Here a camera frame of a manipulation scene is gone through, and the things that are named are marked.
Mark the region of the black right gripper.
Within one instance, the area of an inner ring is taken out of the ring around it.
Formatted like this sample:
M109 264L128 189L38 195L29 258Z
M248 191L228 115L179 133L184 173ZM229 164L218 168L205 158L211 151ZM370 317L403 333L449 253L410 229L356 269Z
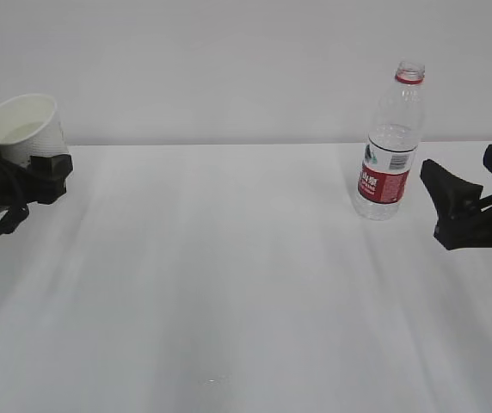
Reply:
M492 174L492 145L483 155ZM447 250L492 248L492 206L480 211L483 186L455 176L432 159L422 162L420 178L437 213L435 239Z

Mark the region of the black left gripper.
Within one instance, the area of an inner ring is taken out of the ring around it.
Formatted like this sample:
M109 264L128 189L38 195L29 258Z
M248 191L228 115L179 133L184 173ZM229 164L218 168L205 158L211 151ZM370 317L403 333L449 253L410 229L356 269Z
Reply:
M66 179L72 171L69 154L31 156L28 170L0 154L0 224L20 224L29 215L31 201L53 204L66 194Z

